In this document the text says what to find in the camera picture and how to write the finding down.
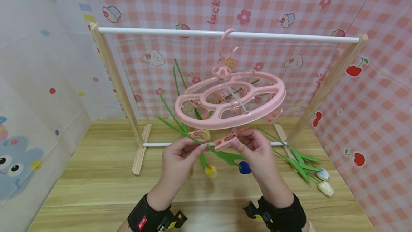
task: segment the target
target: white horizontal bar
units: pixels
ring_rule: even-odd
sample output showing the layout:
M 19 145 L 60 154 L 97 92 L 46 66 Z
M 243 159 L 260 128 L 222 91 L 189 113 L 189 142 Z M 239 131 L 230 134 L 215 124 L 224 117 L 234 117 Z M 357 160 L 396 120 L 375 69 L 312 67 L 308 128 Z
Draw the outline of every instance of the white horizontal bar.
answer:
M 199 31 L 199 30 L 176 30 L 176 29 L 148 29 L 148 28 L 117 28 L 99 27 L 100 33 L 105 34 L 138 34 L 156 36 L 199 36 L 199 37 L 222 37 L 223 32 L 219 31 Z M 303 34 L 281 34 L 281 33 L 260 33 L 260 32 L 231 32 L 228 38 L 244 39 L 278 39 L 297 40 L 306 42 L 331 42 L 331 43 L 353 43 L 359 42 L 358 37 L 336 37 L 318 36 Z
M 145 143 L 143 143 L 143 147 L 166 147 L 166 146 L 169 146 L 171 144 L 172 144 L 171 142 L 145 142 Z M 271 142 L 270 144 L 272 146 L 283 146 L 283 144 L 280 143 L 280 142 Z M 208 146 L 214 146 L 215 143 L 208 142 L 207 145 Z

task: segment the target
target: hanger hook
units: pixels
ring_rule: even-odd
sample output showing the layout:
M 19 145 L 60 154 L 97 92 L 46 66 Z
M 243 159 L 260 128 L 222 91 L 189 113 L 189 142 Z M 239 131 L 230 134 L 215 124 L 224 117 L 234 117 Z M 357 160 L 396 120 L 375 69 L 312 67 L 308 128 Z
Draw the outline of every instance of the hanger hook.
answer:
M 223 55 L 223 50 L 222 50 L 222 48 L 223 48 L 223 44 L 224 44 L 224 40 L 225 40 L 225 38 L 226 38 L 226 35 L 227 34 L 229 34 L 229 33 L 231 33 L 231 32 L 235 32 L 236 30 L 235 29 L 233 29 L 233 28 L 230 28 L 230 29 L 228 29 L 228 30 L 226 30 L 224 33 L 223 33 L 223 35 L 222 35 L 222 37 L 220 38 L 220 46 L 219 46 L 219 56 L 220 56 L 220 58 L 222 59 L 222 61 L 224 62 L 226 59 L 228 59 L 229 57 L 230 57 L 230 55 L 232 54 L 232 53 L 234 53 L 239 47 L 234 47 L 234 44 L 236 43 L 236 39 L 233 39 L 233 42 L 232 42 L 232 44 L 231 44 L 231 46 L 230 46 L 230 48 L 229 48 L 229 50 L 228 50 L 228 53 L 227 53 L 227 55 L 226 56 L 224 56 Z

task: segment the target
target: red logo patch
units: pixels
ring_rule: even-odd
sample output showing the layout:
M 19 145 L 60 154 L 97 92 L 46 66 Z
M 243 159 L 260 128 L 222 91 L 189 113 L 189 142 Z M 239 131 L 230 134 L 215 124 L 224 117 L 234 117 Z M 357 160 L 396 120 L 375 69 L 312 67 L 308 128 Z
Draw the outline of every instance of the red logo patch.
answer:
M 142 229 L 143 229 L 144 225 L 146 224 L 146 222 L 147 222 L 147 219 L 146 219 L 146 216 L 144 216 L 142 218 L 142 220 L 139 222 L 139 231 L 142 231 Z

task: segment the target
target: black wrist strap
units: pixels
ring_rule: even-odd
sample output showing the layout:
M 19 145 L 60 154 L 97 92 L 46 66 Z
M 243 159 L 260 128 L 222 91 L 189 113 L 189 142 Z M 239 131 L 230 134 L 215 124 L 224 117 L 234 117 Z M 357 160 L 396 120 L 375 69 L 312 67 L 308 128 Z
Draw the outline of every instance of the black wrist strap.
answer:
M 165 214 L 169 212 L 170 207 L 171 205 L 166 210 L 155 211 L 147 204 L 147 194 L 144 195 L 127 218 L 130 229 L 133 232 L 157 231 L 157 227 Z
M 301 232 L 306 224 L 306 214 L 298 197 L 295 194 L 293 197 L 295 199 L 292 205 L 286 208 L 274 207 L 263 196 L 258 200 L 259 209 L 271 216 L 269 221 L 265 221 L 268 229 L 279 232 Z

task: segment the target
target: wooden clothes rack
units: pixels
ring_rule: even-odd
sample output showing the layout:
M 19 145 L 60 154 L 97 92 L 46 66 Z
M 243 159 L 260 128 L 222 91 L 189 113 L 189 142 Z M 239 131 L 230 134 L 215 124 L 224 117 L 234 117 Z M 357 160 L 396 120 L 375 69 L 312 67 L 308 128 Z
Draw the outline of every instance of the wooden clothes rack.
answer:
M 219 31 L 198 31 L 198 30 L 176 30 L 176 29 L 147 29 L 147 28 L 108 28 L 100 27 L 98 23 L 91 23 L 90 30 L 92 31 L 93 38 L 100 50 L 100 54 L 103 56 L 103 61 L 106 64 L 107 71 L 112 78 L 113 86 L 116 89 L 120 102 L 127 115 L 127 119 L 130 121 L 133 134 L 136 138 L 138 149 L 136 152 L 135 163 L 133 164 L 132 171 L 135 175 L 140 173 L 140 169 L 144 159 L 144 153 L 147 146 L 166 146 L 165 144 L 148 144 L 151 124 L 144 127 L 143 134 L 141 133 L 138 121 L 131 107 L 130 101 L 124 84 L 119 74 L 116 62 L 114 61 L 112 51 L 107 42 L 105 34 L 135 34 L 135 35 L 157 35 L 157 36 L 199 36 L 199 37 L 222 37 L 223 32 Z M 333 37 L 333 36 L 318 36 L 318 35 L 302 35 L 302 34 L 276 34 L 276 33 L 257 33 L 257 32 L 231 32 L 227 35 L 227 38 L 247 38 L 247 39 L 273 39 L 273 40 L 295 40 L 295 41 L 307 41 L 307 42 L 330 42 L 330 43 L 349 43 L 345 51 L 341 54 L 336 64 L 332 67 L 331 71 L 325 76 L 320 84 L 319 88 L 315 92 L 312 101 L 307 106 L 303 115 L 300 117 L 295 127 L 290 134 L 285 137 L 282 128 L 275 124 L 279 137 L 282 141 L 291 143 L 298 136 L 299 132 L 306 126 L 312 114 L 319 108 L 320 104 L 326 99 L 327 95 L 332 91 L 336 83 L 340 80 L 344 74 L 345 69 L 353 59 L 358 55 L 362 46 L 368 40 L 368 35 L 360 34 L 357 37 Z

